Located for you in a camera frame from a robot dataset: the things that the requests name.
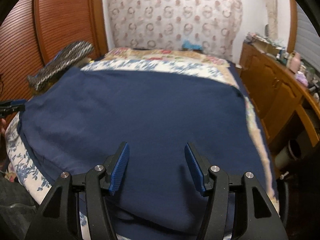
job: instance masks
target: wooden dresser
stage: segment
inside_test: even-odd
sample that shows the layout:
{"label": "wooden dresser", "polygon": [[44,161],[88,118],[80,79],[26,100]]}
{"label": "wooden dresser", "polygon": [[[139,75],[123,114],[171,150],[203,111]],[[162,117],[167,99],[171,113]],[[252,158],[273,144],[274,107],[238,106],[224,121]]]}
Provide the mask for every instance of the wooden dresser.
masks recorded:
{"label": "wooden dresser", "polygon": [[240,77],[265,130],[269,148],[278,153],[306,130],[313,147],[320,140],[320,108],[294,74],[254,46],[243,44]]}

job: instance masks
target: white bucket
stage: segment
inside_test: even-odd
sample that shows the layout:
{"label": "white bucket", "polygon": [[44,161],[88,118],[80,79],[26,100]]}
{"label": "white bucket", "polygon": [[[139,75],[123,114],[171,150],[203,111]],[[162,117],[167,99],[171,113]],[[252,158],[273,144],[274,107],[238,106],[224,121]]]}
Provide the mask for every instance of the white bucket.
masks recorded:
{"label": "white bucket", "polygon": [[275,165],[282,170],[290,163],[301,158],[301,149],[296,140],[289,140],[288,145],[284,147],[275,158]]}

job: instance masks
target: sliding closet door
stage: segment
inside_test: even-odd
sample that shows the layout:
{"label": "sliding closet door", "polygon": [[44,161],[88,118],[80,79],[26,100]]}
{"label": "sliding closet door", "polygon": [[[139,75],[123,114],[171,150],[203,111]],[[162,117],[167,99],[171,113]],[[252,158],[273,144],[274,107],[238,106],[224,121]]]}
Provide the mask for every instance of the sliding closet door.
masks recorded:
{"label": "sliding closet door", "polygon": [[26,76],[36,74],[41,67],[32,0],[20,0],[0,27],[0,74],[4,82],[0,100],[29,99],[31,93]]}
{"label": "sliding closet door", "polygon": [[92,0],[34,0],[39,46],[48,63],[66,45],[85,40],[95,47],[90,55],[102,53],[93,20]]}

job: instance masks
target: bottle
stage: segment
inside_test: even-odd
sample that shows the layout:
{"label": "bottle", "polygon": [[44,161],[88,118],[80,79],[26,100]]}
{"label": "bottle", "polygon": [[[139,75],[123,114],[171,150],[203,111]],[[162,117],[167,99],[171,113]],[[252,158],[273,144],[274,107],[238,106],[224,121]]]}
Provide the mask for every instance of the bottle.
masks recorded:
{"label": "bottle", "polygon": [[299,53],[295,53],[294,57],[291,59],[289,69],[293,73],[297,73],[301,64],[301,55]]}

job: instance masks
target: metal bolt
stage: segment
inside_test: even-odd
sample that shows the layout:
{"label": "metal bolt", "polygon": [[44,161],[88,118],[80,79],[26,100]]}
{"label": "metal bolt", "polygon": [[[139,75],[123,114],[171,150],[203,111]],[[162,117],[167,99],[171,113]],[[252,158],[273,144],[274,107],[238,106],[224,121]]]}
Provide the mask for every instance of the metal bolt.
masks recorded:
{"label": "metal bolt", "polygon": [[69,172],[64,171],[63,173],[61,173],[60,176],[61,176],[61,178],[65,179],[65,178],[67,178],[69,176]]}
{"label": "metal bolt", "polygon": [[248,171],[248,172],[245,173],[245,176],[247,178],[249,178],[249,179],[252,179],[253,178],[253,173]]}
{"label": "metal bolt", "polygon": [[218,172],[218,171],[220,171],[220,168],[218,166],[214,165],[214,166],[211,166],[210,170],[212,170],[213,172]]}
{"label": "metal bolt", "polygon": [[104,169],[103,165],[99,164],[94,168],[96,171],[102,171]]}

